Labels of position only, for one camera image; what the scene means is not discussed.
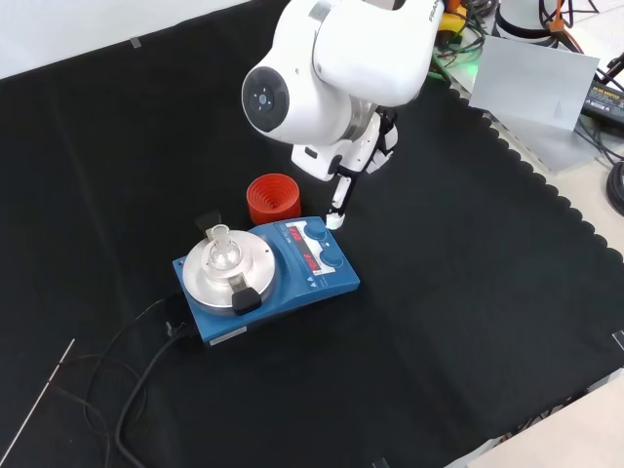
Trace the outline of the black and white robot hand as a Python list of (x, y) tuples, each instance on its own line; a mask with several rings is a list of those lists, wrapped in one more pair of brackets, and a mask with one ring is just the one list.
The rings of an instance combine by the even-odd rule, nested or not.
[(364, 133), (354, 141), (341, 140), (330, 146), (295, 145), (292, 161), (321, 181), (336, 176), (338, 183), (326, 215), (329, 230), (340, 228), (348, 201), (359, 175), (372, 174), (389, 162), (398, 143), (395, 111), (374, 111)]

